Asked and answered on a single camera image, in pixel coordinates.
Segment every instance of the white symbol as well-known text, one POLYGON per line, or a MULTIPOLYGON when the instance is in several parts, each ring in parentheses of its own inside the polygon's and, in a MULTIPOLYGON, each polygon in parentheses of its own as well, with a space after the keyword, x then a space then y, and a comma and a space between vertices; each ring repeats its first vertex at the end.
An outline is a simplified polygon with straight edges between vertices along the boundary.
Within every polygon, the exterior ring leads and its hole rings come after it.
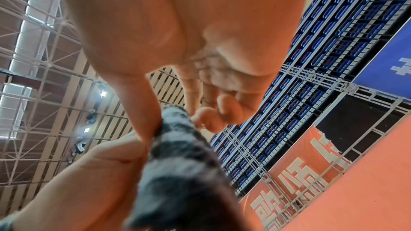
POLYGON ((401 58, 400 62, 405 62, 402 67, 393 66, 391 70, 396 71, 395 74, 405 76, 406 74, 411 74, 411 58, 401 58))

